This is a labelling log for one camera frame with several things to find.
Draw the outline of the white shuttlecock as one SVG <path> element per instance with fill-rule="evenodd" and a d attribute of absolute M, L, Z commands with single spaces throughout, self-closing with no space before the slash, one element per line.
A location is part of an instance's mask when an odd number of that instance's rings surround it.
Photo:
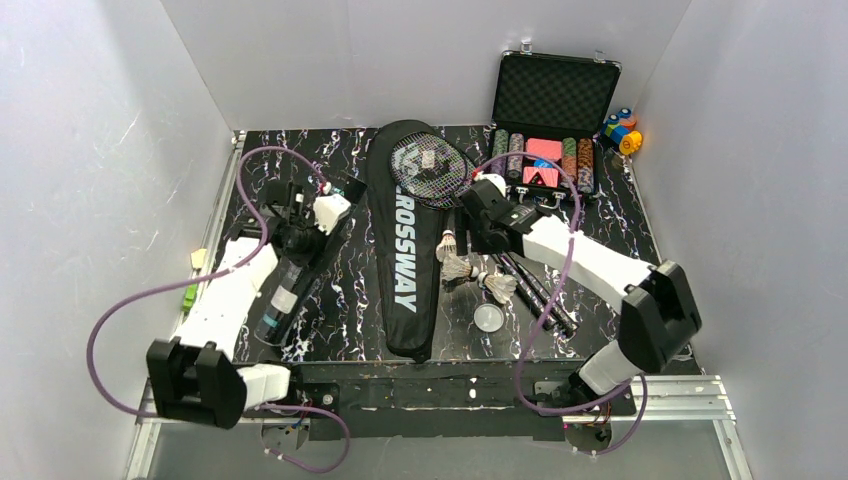
<path fill-rule="evenodd" d="M 510 301 L 516 291 L 518 282 L 512 275 L 491 274 L 482 272 L 477 277 L 477 283 L 488 291 L 499 304 Z"/>
<path fill-rule="evenodd" d="M 435 256 L 439 263 L 443 263 L 447 256 L 457 254 L 456 236 L 453 231 L 445 230 L 435 249 Z"/>
<path fill-rule="evenodd" d="M 441 279 L 443 282 L 476 280 L 480 273 L 481 271 L 468 260 L 455 254 L 446 255 L 442 261 Z"/>

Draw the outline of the black shuttlecock tube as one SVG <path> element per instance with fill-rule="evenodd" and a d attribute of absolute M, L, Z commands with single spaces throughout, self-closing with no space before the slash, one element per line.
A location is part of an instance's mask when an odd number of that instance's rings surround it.
<path fill-rule="evenodd" d="M 330 185 L 325 193 L 309 198 L 312 213 L 313 203 L 320 196 L 340 194 L 351 203 L 350 213 L 329 235 L 319 231 L 315 225 L 309 229 L 269 229 L 270 245 L 278 257 L 278 263 L 271 274 L 275 288 L 254 329 L 254 336 L 258 340 L 269 345 L 279 345 L 284 341 L 318 277 L 338 258 L 346 241 L 346 225 L 366 190 L 364 182 L 348 176 L 342 185 Z M 260 212 L 264 215 L 264 189 L 259 200 Z"/>

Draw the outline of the white tube lid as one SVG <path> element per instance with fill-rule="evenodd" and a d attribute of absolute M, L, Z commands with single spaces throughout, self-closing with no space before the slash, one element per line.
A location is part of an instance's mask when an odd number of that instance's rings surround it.
<path fill-rule="evenodd" d="M 494 333 L 500 330 L 505 322 L 504 313 L 494 304 L 482 304 L 473 313 L 473 323 L 482 332 Z"/>

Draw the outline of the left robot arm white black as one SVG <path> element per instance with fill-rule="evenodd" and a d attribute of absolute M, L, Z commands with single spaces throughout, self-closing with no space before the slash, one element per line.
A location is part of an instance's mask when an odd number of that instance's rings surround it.
<path fill-rule="evenodd" d="M 264 239 L 241 236 L 225 248 L 217 279 L 169 340 L 156 340 L 146 364 L 159 416 L 229 429 L 242 414 L 282 400 L 289 393 L 291 372 L 269 363 L 237 366 L 234 346 L 242 324 L 266 280 L 281 283 L 266 299 L 268 311 L 256 327 L 272 342 L 292 320 L 315 280 L 317 260 L 327 239 L 350 211 L 340 195 L 318 200 L 317 222 L 288 227 L 288 237 L 304 240 L 297 250 L 277 251 Z"/>

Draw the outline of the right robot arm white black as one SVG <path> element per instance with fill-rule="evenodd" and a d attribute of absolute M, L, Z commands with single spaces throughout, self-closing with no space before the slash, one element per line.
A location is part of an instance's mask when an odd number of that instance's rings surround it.
<path fill-rule="evenodd" d="M 558 268 L 606 302 L 619 317 L 615 339 L 589 356 L 565 382 L 559 407 L 538 405 L 521 386 L 522 352 L 513 383 L 517 399 L 541 415 L 563 416 L 605 403 L 634 377 L 662 372 L 700 331 L 702 318 L 684 269 L 620 254 L 586 236 L 576 220 L 514 204 L 492 180 L 478 176 L 459 197 L 470 218 L 472 246 L 485 254 L 516 253 Z"/>

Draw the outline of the black racket bag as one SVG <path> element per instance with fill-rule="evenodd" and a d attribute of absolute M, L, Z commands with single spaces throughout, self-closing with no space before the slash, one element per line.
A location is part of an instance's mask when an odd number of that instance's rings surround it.
<path fill-rule="evenodd" d="M 381 127 L 366 152 L 365 182 L 388 350 L 416 363 L 431 357 L 442 239 L 452 194 L 451 145 L 430 125 L 400 120 Z"/>

